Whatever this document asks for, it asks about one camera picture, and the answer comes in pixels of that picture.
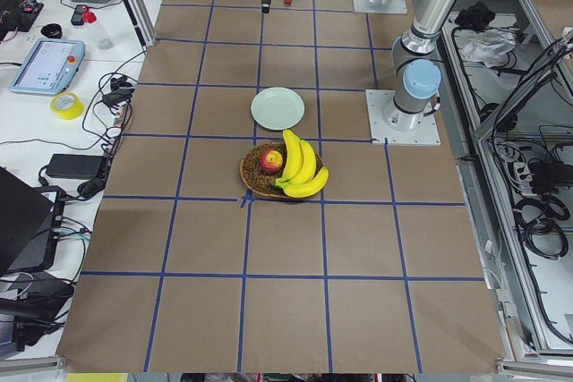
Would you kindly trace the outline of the light green plate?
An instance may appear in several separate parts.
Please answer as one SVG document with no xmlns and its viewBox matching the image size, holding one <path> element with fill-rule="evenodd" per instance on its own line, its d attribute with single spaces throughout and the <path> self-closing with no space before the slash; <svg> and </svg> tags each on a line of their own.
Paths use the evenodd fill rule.
<svg viewBox="0 0 573 382">
<path fill-rule="evenodd" d="M 259 92 L 251 103 L 254 121 L 263 128 L 282 131 L 297 125 L 303 118 L 302 98 L 284 87 L 267 88 Z"/>
</svg>

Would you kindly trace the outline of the clear bottle red cap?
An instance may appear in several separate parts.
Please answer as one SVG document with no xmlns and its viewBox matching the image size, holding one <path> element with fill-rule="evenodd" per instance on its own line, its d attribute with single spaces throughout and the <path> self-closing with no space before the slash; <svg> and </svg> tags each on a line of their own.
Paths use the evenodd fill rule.
<svg viewBox="0 0 573 382">
<path fill-rule="evenodd" d="M 85 9 L 82 12 L 82 19 L 84 26 L 87 28 L 98 49 L 107 50 L 114 46 L 112 39 L 92 10 Z"/>
</svg>

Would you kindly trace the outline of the red yellow apple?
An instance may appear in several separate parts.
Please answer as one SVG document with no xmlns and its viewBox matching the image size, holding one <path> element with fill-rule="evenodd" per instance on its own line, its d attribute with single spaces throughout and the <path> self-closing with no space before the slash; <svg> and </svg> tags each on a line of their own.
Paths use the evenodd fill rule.
<svg viewBox="0 0 573 382">
<path fill-rule="evenodd" d="M 260 169 L 264 174 L 277 174 L 284 164 L 282 154 L 275 149 L 264 150 L 260 157 Z"/>
</svg>

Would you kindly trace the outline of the black phone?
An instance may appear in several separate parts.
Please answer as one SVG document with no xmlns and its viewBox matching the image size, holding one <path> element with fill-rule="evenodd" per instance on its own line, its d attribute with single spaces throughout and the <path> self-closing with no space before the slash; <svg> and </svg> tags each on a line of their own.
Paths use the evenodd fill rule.
<svg viewBox="0 0 573 382">
<path fill-rule="evenodd" d="M 71 24 L 74 27 L 80 27 L 84 25 L 83 15 L 89 10 L 86 4 L 77 4 L 74 7 L 73 15 L 71 18 Z"/>
</svg>

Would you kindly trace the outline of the brown wicker basket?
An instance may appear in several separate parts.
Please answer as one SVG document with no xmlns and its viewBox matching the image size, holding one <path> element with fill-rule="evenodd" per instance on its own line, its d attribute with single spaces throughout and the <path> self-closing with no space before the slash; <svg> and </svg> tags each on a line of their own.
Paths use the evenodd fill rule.
<svg viewBox="0 0 573 382">
<path fill-rule="evenodd" d="M 260 169 L 260 157 L 264 150 L 275 149 L 279 151 L 283 158 L 284 164 L 280 172 L 277 174 L 264 174 Z M 263 142 L 252 148 L 242 159 L 240 166 L 240 174 L 245 183 L 245 185 L 252 191 L 256 193 L 267 196 L 267 197 L 288 197 L 279 187 L 275 185 L 275 181 L 280 178 L 283 174 L 283 169 L 287 161 L 287 148 L 284 141 L 282 143 L 277 142 Z M 317 170 L 319 170 L 324 165 L 320 157 L 317 155 Z"/>
</svg>

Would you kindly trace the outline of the yellow banana bunch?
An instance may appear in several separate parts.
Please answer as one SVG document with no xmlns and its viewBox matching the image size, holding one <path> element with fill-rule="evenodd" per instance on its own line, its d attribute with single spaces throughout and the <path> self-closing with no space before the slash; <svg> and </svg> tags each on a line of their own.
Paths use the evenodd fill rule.
<svg viewBox="0 0 573 382">
<path fill-rule="evenodd" d="M 329 170 L 317 170 L 317 155 L 312 145 L 291 130 L 283 131 L 286 144 L 286 164 L 283 174 L 275 181 L 288 197 L 304 199 L 321 191 L 328 182 Z"/>
</svg>

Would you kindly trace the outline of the black small bowl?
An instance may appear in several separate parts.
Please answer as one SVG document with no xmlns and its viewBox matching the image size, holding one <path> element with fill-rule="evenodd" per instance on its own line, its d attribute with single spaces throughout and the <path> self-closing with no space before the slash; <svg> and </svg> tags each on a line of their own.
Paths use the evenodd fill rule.
<svg viewBox="0 0 573 382">
<path fill-rule="evenodd" d="M 43 26 L 40 33 L 46 38 L 60 39 L 63 36 L 63 30 L 60 24 L 49 23 Z"/>
</svg>

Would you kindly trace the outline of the blue teach pendant near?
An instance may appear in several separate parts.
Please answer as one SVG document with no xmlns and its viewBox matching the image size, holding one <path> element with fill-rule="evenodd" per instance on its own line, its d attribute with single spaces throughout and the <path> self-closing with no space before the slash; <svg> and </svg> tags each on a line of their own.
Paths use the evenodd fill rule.
<svg viewBox="0 0 573 382">
<path fill-rule="evenodd" d="M 55 96 L 67 89 L 78 72 L 86 46 L 80 40 L 41 38 L 14 76 L 14 93 Z"/>
</svg>

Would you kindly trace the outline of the yellow tape roll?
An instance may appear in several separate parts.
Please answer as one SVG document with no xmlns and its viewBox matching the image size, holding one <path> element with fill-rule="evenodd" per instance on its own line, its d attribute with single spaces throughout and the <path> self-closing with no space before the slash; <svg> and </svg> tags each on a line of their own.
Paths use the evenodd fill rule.
<svg viewBox="0 0 573 382">
<path fill-rule="evenodd" d="M 84 105 L 75 93 L 66 91 L 51 99 L 50 109 L 58 118 L 69 121 L 83 113 Z"/>
</svg>

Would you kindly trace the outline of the black power adapter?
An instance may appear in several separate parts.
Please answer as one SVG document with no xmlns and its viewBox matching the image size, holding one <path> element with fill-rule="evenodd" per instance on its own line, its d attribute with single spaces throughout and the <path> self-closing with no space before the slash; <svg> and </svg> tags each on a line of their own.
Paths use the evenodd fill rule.
<svg viewBox="0 0 573 382">
<path fill-rule="evenodd" d="M 51 178 L 92 179 L 97 177 L 104 164 L 103 156 L 54 154 L 46 169 Z"/>
</svg>

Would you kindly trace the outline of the black laptop computer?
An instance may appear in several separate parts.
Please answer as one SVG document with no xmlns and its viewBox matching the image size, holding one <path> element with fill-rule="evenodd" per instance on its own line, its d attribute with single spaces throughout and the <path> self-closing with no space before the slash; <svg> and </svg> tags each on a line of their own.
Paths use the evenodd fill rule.
<svg viewBox="0 0 573 382">
<path fill-rule="evenodd" d="M 31 187 L 1 170 L 1 273 L 34 273 L 52 267 L 64 191 Z"/>
</svg>

